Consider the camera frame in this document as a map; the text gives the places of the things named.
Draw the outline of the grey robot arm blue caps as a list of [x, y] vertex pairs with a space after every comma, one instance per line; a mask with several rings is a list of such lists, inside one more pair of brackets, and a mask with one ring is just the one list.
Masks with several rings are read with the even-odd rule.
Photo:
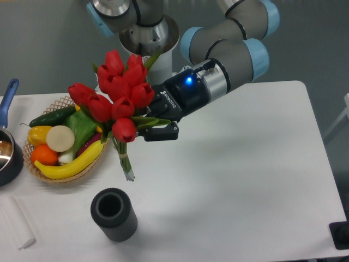
[[145, 126], [146, 141], [175, 140], [177, 122], [264, 74], [269, 55], [262, 40], [276, 31], [280, 15], [271, 1], [219, 1], [225, 20], [209, 29], [180, 33], [163, 1], [90, 1], [87, 10], [105, 35], [151, 63], [153, 101], [142, 112], [169, 124]]

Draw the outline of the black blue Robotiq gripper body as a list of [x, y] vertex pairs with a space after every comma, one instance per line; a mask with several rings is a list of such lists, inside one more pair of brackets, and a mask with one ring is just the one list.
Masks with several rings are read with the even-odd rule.
[[180, 121], [209, 102], [207, 87], [192, 69], [154, 85], [152, 89], [155, 96], [148, 105], [148, 117]]

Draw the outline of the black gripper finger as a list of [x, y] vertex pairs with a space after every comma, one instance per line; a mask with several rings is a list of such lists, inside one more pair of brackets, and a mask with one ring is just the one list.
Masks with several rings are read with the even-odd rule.
[[143, 137], [144, 141], [169, 141], [177, 140], [179, 128], [177, 122], [172, 121], [165, 126], [157, 126], [138, 131], [138, 136]]

